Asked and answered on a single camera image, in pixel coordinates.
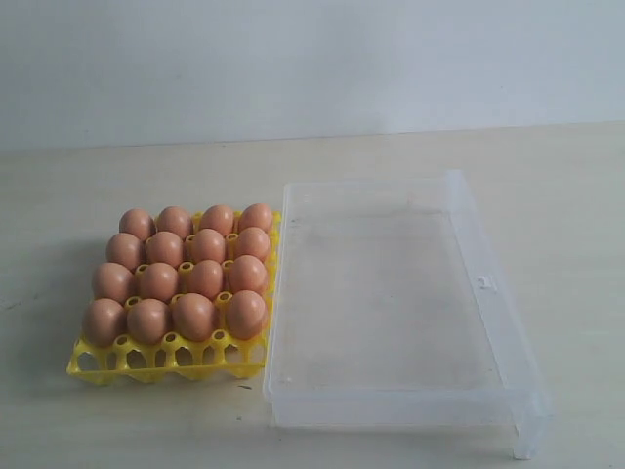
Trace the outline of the brown egg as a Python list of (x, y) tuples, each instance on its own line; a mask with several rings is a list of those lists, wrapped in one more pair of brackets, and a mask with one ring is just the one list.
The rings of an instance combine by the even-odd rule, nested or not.
[(146, 241), (156, 233), (156, 227), (150, 214), (143, 208), (132, 208), (126, 211), (118, 225), (121, 233), (135, 236)]
[(203, 260), (194, 265), (187, 275), (187, 292), (197, 293), (214, 300), (223, 290), (225, 275), (222, 266), (213, 260)]
[(140, 343), (160, 343), (173, 328), (170, 308), (157, 299), (141, 300), (129, 310), (127, 327), (130, 335)]
[(233, 337), (240, 340), (248, 340), (260, 334), (267, 317), (265, 300), (252, 290), (236, 292), (227, 305), (227, 328)]
[(183, 241), (174, 233), (157, 232), (146, 241), (146, 258), (149, 264), (165, 263), (178, 269), (185, 261)]
[(261, 228), (248, 227), (238, 234), (234, 247), (234, 258), (249, 255), (265, 262), (270, 254), (270, 237)]
[(219, 326), (219, 312), (203, 295), (182, 295), (172, 307), (175, 330), (193, 342), (207, 340)]
[(201, 216), (198, 228), (200, 230), (211, 229), (222, 236), (227, 236), (233, 232), (234, 214), (233, 210), (224, 204), (217, 204), (209, 207)]
[(268, 288), (269, 274), (261, 260), (251, 255), (242, 255), (230, 265), (228, 281), (232, 293), (250, 290), (263, 295)]
[(273, 213), (266, 203), (249, 205), (238, 220), (238, 230), (242, 232), (248, 228), (259, 228), (267, 233), (273, 223)]
[(112, 299), (96, 299), (83, 315), (82, 331), (90, 344), (108, 347), (127, 331), (127, 313), (121, 304)]
[(120, 264), (131, 272), (146, 262), (143, 242), (128, 233), (115, 234), (106, 245), (105, 256), (108, 262)]
[(157, 216), (155, 222), (159, 232), (170, 232), (181, 239), (193, 234), (191, 215), (180, 206), (168, 206)]
[(179, 290), (179, 274), (166, 263), (149, 264), (138, 273), (139, 296), (169, 303)]
[(137, 293), (136, 278), (121, 264), (99, 264), (92, 275), (92, 291), (95, 299), (108, 298), (124, 304)]
[(227, 258), (226, 240), (213, 229), (202, 229), (192, 236), (189, 253), (194, 263), (212, 260), (221, 264)]

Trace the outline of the clear plastic container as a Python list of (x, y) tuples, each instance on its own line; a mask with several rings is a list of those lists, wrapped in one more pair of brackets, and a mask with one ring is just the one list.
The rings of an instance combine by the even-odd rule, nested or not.
[(264, 394), (283, 428), (503, 424), (535, 455), (549, 402), (460, 171), (286, 186)]

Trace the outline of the yellow plastic egg tray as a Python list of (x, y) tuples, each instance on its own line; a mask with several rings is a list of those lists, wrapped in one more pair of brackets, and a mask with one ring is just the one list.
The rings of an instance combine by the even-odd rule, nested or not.
[[(263, 299), (266, 302), (268, 317), (264, 329), (257, 336), (240, 340), (233, 337), (226, 323), (226, 310), (231, 297), (235, 294), (230, 291), (228, 269), (234, 258), (234, 247), (238, 234), (238, 220), (241, 211), (233, 210), (233, 232), (224, 236), (227, 244), (227, 258), (220, 265), (225, 275), (223, 290), (214, 300), (219, 312), (219, 326), (212, 335), (203, 342), (187, 340), (179, 334), (173, 323), (173, 328), (166, 333), (160, 343), (155, 345), (143, 344), (136, 341), (129, 333), (128, 327), (124, 334), (118, 336), (108, 347), (96, 347), (90, 344), (82, 331), (73, 345), (73, 350), (66, 371), (69, 375), (82, 380), (104, 385), (113, 382), (120, 376), (128, 376), (144, 383), (153, 383), (162, 379), (168, 373), (176, 373), (189, 380), (202, 380), (219, 372), (227, 373), (236, 378), (246, 378), (255, 375), (265, 365), (269, 326), (271, 323), (272, 294), (277, 271), (277, 247), (279, 245), (280, 214), (273, 213), (273, 223), (267, 234), (271, 240), (271, 254), (263, 264), (269, 274), (269, 284)], [(169, 306), (172, 317), (172, 307), (184, 294), (188, 294), (186, 287), (187, 276), (195, 264), (190, 257), (189, 242), (198, 228), (200, 218), (204, 212), (190, 213), (193, 221), (193, 234), (182, 239), (185, 248), (185, 261), (179, 266), (179, 290), (172, 297)], [(139, 296), (138, 273), (149, 265), (147, 262), (138, 266), (132, 273), (136, 278), (137, 293), (127, 299), (124, 310), (129, 310), (142, 299)]]

